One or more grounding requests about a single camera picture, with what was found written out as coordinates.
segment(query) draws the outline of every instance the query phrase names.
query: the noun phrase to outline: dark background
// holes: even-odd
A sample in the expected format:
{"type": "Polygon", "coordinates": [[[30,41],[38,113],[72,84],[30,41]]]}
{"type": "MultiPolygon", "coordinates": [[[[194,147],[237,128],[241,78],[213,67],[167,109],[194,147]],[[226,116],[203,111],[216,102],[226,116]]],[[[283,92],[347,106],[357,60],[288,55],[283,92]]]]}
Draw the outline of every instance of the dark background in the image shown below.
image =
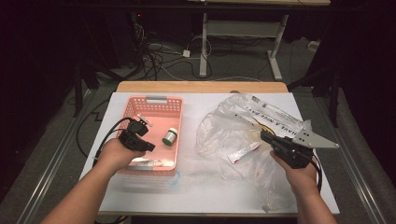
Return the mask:
{"type": "MultiPolygon", "coordinates": [[[[396,18],[391,11],[395,7],[390,0],[332,1],[332,4],[364,10],[336,16],[313,11],[290,15],[284,40],[293,41],[302,36],[322,40],[307,75],[329,64],[339,69],[340,86],[361,132],[395,184],[392,140],[396,111],[392,104],[396,96],[393,24],[396,18]]],[[[17,5],[4,4],[0,10],[0,125],[3,128],[0,164],[7,171],[0,176],[3,199],[47,122],[64,103],[73,86],[77,62],[90,58],[106,68],[116,68],[132,62],[136,55],[126,50],[134,47],[134,31],[127,19],[130,14],[126,12],[81,14],[78,10],[59,8],[51,0],[24,0],[17,5]]],[[[148,30],[161,32],[163,38],[178,36],[174,41],[188,43],[191,33],[199,33],[201,29],[200,13],[157,11],[141,15],[140,22],[148,30]]],[[[227,18],[227,15],[216,16],[227,18]]],[[[268,19],[263,15],[240,15],[242,20],[256,18],[268,19]]],[[[85,69],[82,75],[95,86],[93,72],[85,69]]],[[[320,77],[310,85],[330,86],[328,82],[320,77]]]]}

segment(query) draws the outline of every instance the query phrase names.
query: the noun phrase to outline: wooden table edge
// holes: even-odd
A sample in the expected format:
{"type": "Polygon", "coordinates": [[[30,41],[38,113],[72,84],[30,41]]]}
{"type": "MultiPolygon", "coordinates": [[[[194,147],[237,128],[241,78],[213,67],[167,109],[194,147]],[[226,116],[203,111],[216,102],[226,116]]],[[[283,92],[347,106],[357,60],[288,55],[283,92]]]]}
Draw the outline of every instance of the wooden table edge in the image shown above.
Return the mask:
{"type": "Polygon", "coordinates": [[[283,82],[122,81],[117,92],[289,92],[283,82]]]}

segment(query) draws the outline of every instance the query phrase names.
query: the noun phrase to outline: wrist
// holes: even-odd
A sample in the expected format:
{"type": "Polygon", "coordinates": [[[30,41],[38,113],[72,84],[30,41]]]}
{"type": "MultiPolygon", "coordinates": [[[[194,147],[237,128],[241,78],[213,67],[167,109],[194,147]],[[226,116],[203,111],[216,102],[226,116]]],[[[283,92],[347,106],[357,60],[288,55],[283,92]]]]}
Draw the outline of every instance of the wrist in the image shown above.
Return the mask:
{"type": "Polygon", "coordinates": [[[305,188],[291,188],[291,191],[293,192],[293,194],[296,198],[310,197],[310,196],[319,196],[320,197],[320,192],[316,185],[312,186],[312,187],[305,187],[305,188]]]}
{"type": "Polygon", "coordinates": [[[111,178],[118,170],[107,164],[98,162],[92,169],[103,177],[111,178]]]}
{"type": "Polygon", "coordinates": [[[293,193],[297,201],[309,201],[316,198],[321,199],[321,195],[318,189],[310,189],[304,191],[293,190],[293,193]]]}

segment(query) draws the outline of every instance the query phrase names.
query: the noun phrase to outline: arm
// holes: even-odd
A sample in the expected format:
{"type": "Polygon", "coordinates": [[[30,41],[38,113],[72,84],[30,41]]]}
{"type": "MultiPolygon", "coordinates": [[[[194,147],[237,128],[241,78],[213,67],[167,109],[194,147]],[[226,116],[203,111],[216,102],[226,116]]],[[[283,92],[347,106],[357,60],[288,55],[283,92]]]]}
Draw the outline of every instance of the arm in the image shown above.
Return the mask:
{"type": "Polygon", "coordinates": [[[317,188],[317,171],[312,164],[303,169],[291,169],[274,151],[271,156],[286,172],[297,201],[298,218],[303,224],[337,223],[317,188]]]}
{"type": "Polygon", "coordinates": [[[42,223],[89,223],[95,221],[105,197],[107,184],[119,169],[145,152],[131,151],[120,140],[111,139],[103,147],[96,165],[82,177],[42,223]]]}

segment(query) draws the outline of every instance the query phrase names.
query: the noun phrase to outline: desk leg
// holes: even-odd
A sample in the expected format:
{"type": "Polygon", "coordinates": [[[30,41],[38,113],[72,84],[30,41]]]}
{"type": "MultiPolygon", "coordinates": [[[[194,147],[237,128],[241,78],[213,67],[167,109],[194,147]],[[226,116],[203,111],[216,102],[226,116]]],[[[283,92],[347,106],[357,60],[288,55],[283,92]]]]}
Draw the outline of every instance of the desk leg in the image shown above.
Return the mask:
{"type": "Polygon", "coordinates": [[[207,48],[206,48],[206,38],[207,38],[207,13],[204,13],[204,19],[202,22],[202,51],[201,60],[199,66],[199,76],[206,77],[206,63],[207,63],[207,48]]]}
{"type": "Polygon", "coordinates": [[[270,61],[271,68],[274,73],[274,78],[275,78],[275,80],[278,80],[278,81],[282,80],[282,75],[280,74],[280,70],[279,70],[279,67],[276,62],[276,53],[279,48],[280,41],[282,41],[282,35],[283,35],[283,32],[285,31],[286,22],[288,21],[288,17],[289,17],[289,15],[284,15],[282,17],[282,22],[280,23],[279,28],[277,29],[274,49],[267,51],[268,60],[270,61]]]}

